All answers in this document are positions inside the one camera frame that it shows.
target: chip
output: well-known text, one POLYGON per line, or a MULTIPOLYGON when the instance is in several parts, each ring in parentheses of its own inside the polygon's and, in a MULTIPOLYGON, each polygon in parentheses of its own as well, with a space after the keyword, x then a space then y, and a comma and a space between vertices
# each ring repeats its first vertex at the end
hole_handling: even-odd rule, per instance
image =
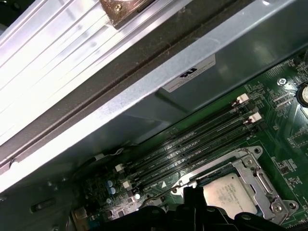
POLYGON ((223 208, 234 219, 241 212, 257 213, 244 186, 235 173, 230 173, 203 186, 207 205, 223 208))

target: screw hole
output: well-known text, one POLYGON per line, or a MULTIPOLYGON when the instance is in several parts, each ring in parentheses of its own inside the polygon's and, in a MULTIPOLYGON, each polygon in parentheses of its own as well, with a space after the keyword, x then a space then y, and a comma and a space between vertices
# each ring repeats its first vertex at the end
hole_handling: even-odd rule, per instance
POLYGON ((257 154, 259 154, 259 153, 261 152, 261 150, 260 150, 259 148, 255 148, 255 149, 254 149, 254 152, 257 153, 257 154))
POLYGON ((289 204, 289 207, 290 207, 290 209, 296 209, 296 204, 290 203, 290 204, 289 204))

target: mounting hole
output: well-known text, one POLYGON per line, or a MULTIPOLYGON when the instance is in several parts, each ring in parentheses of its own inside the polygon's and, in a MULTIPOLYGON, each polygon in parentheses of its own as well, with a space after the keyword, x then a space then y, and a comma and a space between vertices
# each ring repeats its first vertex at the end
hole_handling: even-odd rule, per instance
POLYGON ((254 149, 254 152, 257 153, 257 154, 259 154, 259 153, 261 152, 261 149, 255 148, 255 149, 254 149))
POLYGON ((296 206, 296 204, 294 204, 294 203, 290 203, 290 204, 289 204, 289 207, 290 207, 290 209, 296 209, 297 206, 296 206))
POLYGON ((246 215, 246 214, 243 214, 243 215, 242 215, 242 218, 243 218, 244 220, 251 220, 251 217, 250 217, 249 215, 246 215))

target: screw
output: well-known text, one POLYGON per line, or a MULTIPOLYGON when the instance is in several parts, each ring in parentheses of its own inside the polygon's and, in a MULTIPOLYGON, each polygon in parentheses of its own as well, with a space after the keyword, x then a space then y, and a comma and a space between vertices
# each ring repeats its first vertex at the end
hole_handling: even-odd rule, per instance
POLYGON ((276 212, 276 213, 280 213, 281 211, 282 211, 282 206, 281 206, 281 204, 274 204, 274 206, 273 206, 273 208, 274 208, 274 211, 276 212))
POLYGON ((215 212, 215 209, 213 207, 207 207, 206 210, 208 212, 215 212))
POLYGON ((117 12, 120 12, 122 10, 122 5, 121 4, 116 5, 115 10, 117 12))
POLYGON ((252 160, 251 159, 246 159, 246 165, 251 165, 252 164, 252 160))
POLYGON ((244 220, 251 220, 251 217, 250 217, 249 215, 246 215, 246 214, 243 214, 243 215, 242 215, 242 218, 243 218, 244 220))
POLYGON ((285 78, 280 78, 278 81, 277 81, 277 85, 278 86, 283 86, 287 83, 287 80, 285 78))

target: cpu socket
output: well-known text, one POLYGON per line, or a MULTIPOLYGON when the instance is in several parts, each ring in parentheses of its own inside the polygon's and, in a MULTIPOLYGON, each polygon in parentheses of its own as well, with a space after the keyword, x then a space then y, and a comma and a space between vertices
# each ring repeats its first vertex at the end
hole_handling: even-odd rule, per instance
POLYGON ((174 195, 183 196, 187 186, 203 187, 207 205, 222 208, 234 218, 249 212, 282 224, 298 210, 296 201, 283 200, 257 161, 261 146, 240 148, 182 176, 175 184, 183 186, 174 195))

